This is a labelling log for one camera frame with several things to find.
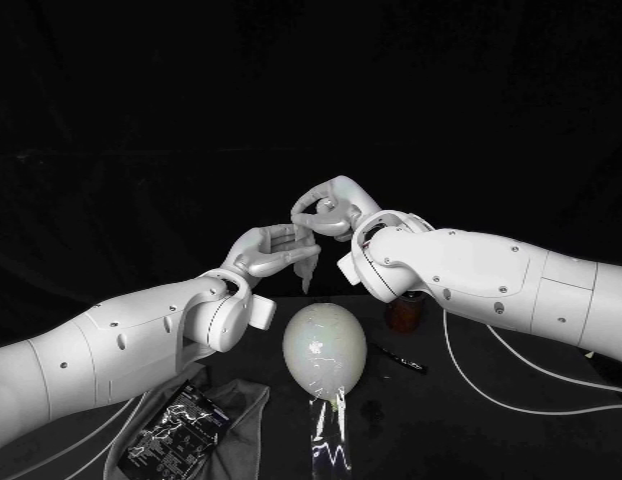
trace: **cloth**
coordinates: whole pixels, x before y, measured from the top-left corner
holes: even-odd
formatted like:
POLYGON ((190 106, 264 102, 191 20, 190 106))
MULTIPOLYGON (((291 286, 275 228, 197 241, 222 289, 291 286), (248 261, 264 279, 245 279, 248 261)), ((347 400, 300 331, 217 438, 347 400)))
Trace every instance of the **cloth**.
POLYGON ((232 380, 210 388, 206 367, 191 363, 181 374, 150 390, 131 423, 114 442, 105 462, 105 480, 127 480, 116 463, 138 432, 170 400, 186 380, 232 418, 232 427, 213 451, 196 480, 258 479, 261 463, 261 419, 269 398, 269 387, 246 380, 232 380))

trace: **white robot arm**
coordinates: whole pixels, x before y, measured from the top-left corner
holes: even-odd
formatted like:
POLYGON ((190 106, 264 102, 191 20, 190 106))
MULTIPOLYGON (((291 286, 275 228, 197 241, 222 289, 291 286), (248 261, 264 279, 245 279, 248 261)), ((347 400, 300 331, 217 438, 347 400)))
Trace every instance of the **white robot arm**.
POLYGON ((347 177, 337 177, 292 208, 292 222, 318 233, 337 236, 353 230, 351 251, 338 261, 350 283, 362 282, 383 302, 406 291, 424 291, 450 313, 622 362, 621 266, 501 236, 437 230, 416 215, 377 205, 362 210, 366 196, 347 177), (327 203, 328 213, 302 214, 315 200, 327 203), (328 233, 330 223, 340 227, 328 233))
POLYGON ((246 232, 220 268, 95 305, 43 335, 0 348, 0 448, 57 418, 137 397, 186 365, 268 329, 261 277, 317 255, 294 225, 246 232))

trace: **white cable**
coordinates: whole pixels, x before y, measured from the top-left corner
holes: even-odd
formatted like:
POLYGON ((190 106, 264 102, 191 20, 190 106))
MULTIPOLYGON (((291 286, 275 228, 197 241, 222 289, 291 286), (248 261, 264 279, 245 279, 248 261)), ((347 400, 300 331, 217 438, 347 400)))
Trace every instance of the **white cable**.
POLYGON ((65 455, 66 453, 69 453, 76 447, 79 447, 99 432, 101 430, 114 422, 114 420, 116 419, 116 417, 124 413, 124 410, 128 408, 128 406, 131 405, 131 403, 134 402, 134 400, 137 399, 138 397, 134 397, 128 402, 127 404, 124 405, 124 407, 121 408, 121 410, 114 414, 112 418, 102 424, 102 426, 82 439, 79 440, 69 448, 66 448, 65 450, 62 450, 59 453, 56 453, 54 455, 52 455, 52 457, 49 457, 47 459, 44 459, 40 463, 37 463, 36 465, 33 465, 31 467, 26 468, 21 472, 16 473, 14 475, 11 475, 10 477, 7 477, 4 480, 16 480, 16 478, 21 477, 23 475, 29 474, 33 470, 37 470, 42 466, 44 466, 49 462, 52 462, 53 460, 56 460, 62 455, 65 455))
POLYGON ((444 332, 445 332, 445 344, 448 345, 448 353, 451 354, 451 359, 452 363, 455 365, 455 368, 458 369, 460 375, 462 375, 462 378, 465 379, 465 382, 470 384, 470 386, 477 390, 477 393, 493 403, 500 405, 501 407, 514 410, 516 412, 523 412, 523 413, 530 413, 533 415, 581 415, 584 413, 591 413, 591 412, 599 412, 602 410, 612 410, 617 408, 622 408, 621 405, 607 405, 604 407, 594 407, 594 408, 584 408, 581 410, 569 410, 569 411, 542 411, 542 410, 527 410, 524 408, 513 407, 511 405, 506 405, 501 403, 499 400, 493 399, 474 385, 474 383, 470 381, 467 378, 467 375, 462 373, 462 370, 458 365, 458 361, 455 360, 455 355, 452 354, 452 349, 451 349, 451 341, 448 339, 448 318, 447 318, 448 312, 444 309, 444 332))
POLYGON ((102 456, 102 454, 106 452, 108 448, 114 445, 114 442, 116 441, 116 439, 119 438, 119 435, 122 434, 124 430, 127 429, 128 427, 128 424, 131 423, 131 420, 134 419, 134 415, 135 413, 138 412, 138 409, 141 408, 141 404, 142 404, 142 401, 145 400, 145 395, 148 394, 148 392, 145 392, 142 394, 142 397, 141 397, 141 401, 138 402, 138 405, 135 406, 135 409, 134 411, 131 412, 131 415, 127 419, 127 423, 124 424, 124 426, 121 427, 121 430, 119 430, 119 433, 116 434, 116 436, 114 437, 114 440, 109 442, 109 445, 102 449, 102 451, 95 455, 95 458, 80 467, 80 469, 76 471, 76 473, 73 475, 70 475, 69 477, 66 477, 66 480, 70 480, 91 465, 92 465, 92 462, 102 456))
POLYGON ((601 388, 604 390, 612 390, 614 392, 621 392, 622 393, 622 388, 621 387, 614 387, 611 385, 602 385, 601 383, 592 383, 586 382, 585 380, 578 380, 575 378, 565 377, 563 375, 559 375, 558 373, 550 372, 549 370, 545 370, 542 367, 537 367, 513 349, 513 347, 506 343, 506 340, 499 336, 499 333, 496 333, 496 330, 491 328, 491 325, 487 325, 488 329, 491 330, 491 333, 494 334, 496 338, 500 340, 506 348, 513 352, 513 355, 536 370, 539 370, 542 373, 546 373, 550 375, 553 378, 558 378, 559 380, 563 380, 565 382, 576 383, 578 385, 585 385, 586 387, 592 388, 601 388))

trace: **white balloon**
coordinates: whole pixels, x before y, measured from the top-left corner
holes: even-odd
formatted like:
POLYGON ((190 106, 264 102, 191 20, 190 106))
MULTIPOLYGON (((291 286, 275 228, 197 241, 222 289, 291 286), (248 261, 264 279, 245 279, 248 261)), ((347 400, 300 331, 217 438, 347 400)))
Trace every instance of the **white balloon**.
POLYGON ((351 312, 334 303, 304 307, 282 339, 287 368, 301 388, 324 400, 350 393, 366 364, 366 337, 351 312))

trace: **black backdrop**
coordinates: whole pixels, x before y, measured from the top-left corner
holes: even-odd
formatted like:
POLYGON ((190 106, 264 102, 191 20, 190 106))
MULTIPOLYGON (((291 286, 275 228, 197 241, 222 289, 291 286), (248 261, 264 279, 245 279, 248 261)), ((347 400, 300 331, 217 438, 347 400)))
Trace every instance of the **black backdrop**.
MULTIPOLYGON (((0 346, 217 267, 338 174, 622 264, 622 2, 0 2, 0 346)), ((364 293, 318 241, 311 294, 364 293)))

